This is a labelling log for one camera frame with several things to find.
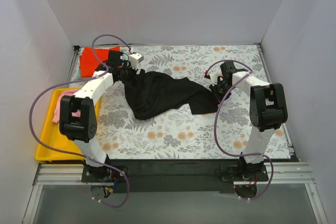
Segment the black t-shirt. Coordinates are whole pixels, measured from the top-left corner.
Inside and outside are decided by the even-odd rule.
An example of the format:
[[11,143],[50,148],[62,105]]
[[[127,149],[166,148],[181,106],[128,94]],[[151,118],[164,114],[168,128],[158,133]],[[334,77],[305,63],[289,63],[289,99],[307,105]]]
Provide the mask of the black t-shirt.
[[141,70],[123,81],[125,98],[138,120],[148,120],[188,104],[192,114],[214,113],[219,101],[204,86],[188,78],[174,79],[161,72]]

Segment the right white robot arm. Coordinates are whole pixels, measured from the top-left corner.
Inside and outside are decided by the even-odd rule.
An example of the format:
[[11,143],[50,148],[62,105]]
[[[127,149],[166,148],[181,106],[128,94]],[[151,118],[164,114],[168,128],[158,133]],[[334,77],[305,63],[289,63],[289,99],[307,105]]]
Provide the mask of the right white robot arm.
[[220,74],[205,71],[204,77],[211,81],[210,90],[219,101],[221,108],[232,91],[238,88],[249,96],[249,119],[252,124],[248,143],[240,154],[225,152],[236,157],[237,163],[220,167],[216,174],[223,182],[234,179],[256,182],[267,176],[264,161],[266,148],[275,131],[288,119],[286,98],[282,84],[269,83],[253,76],[251,67],[236,60],[220,60]]

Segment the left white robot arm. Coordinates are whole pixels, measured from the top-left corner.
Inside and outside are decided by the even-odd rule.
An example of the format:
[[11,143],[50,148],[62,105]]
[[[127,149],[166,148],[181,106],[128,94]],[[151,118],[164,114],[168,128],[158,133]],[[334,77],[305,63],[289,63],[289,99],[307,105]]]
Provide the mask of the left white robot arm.
[[109,181],[114,172],[106,165],[109,157],[96,137],[95,105],[115,82],[132,82],[143,59],[139,53],[126,55],[110,50],[108,59],[96,67],[92,79],[73,95],[65,95],[60,100],[60,133],[80,149],[89,175],[100,182]]

